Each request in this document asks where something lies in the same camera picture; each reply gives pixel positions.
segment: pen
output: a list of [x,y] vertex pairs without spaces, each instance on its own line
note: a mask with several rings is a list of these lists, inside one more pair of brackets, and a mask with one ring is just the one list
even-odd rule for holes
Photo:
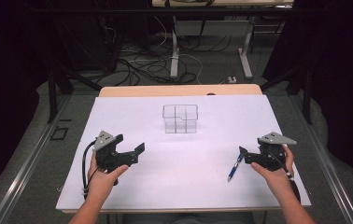
[[229,177],[227,178],[227,181],[230,181],[234,175],[235,170],[238,167],[238,164],[240,164],[240,161],[243,159],[243,153],[240,153],[240,155],[238,155],[238,159],[237,162],[234,164],[232,170],[229,173]]

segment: transparent cube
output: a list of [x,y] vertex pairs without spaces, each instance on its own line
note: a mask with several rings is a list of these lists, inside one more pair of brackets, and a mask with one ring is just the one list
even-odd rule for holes
[[197,105],[165,105],[162,108],[166,133],[196,133]]

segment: table leg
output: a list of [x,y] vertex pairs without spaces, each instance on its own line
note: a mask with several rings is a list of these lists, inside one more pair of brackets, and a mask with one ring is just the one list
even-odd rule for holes
[[253,78],[252,72],[250,70],[249,62],[247,59],[247,52],[249,48],[249,41],[250,41],[250,38],[252,37],[252,30],[253,30],[254,24],[255,24],[255,18],[250,17],[249,23],[247,26],[246,36],[244,39],[244,46],[242,49],[238,49],[238,54],[240,56],[241,64],[243,65],[243,71],[244,71],[244,75],[246,76],[246,79]]
[[177,35],[176,31],[173,31],[173,57],[171,58],[171,71],[170,77],[175,78],[177,77],[177,65],[179,60],[179,48],[177,47]]

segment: black curtain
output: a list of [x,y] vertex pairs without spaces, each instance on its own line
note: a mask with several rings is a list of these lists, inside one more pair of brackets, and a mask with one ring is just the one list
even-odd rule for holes
[[38,104],[46,69],[13,1],[0,1],[0,174],[21,141]]
[[[323,14],[287,21],[263,76],[272,81],[296,65],[313,64],[312,97],[328,122],[327,147],[353,167],[353,1],[296,1],[296,7],[324,6]],[[304,75],[301,69],[288,77],[289,86],[304,89]]]

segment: white sheet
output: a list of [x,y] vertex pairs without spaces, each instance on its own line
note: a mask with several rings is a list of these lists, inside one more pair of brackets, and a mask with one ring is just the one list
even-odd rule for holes
[[[165,133],[164,105],[198,105],[197,132]],[[123,134],[118,152],[134,150],[143,142],[146,145],[139,163],[119,178],[103,206],[105,210],[250,210],[279,206],[264,179],[244,161],[232,181],[227,181],[239,146],[259,153],[258,137],[282,133],[265,95],[96,98],[56,209],[67,212],[83,203],[81,158],[102,130]],[[90,150],[87,166],[91,156]],[[295,181],[302,204],[311,205],[296,167]]]

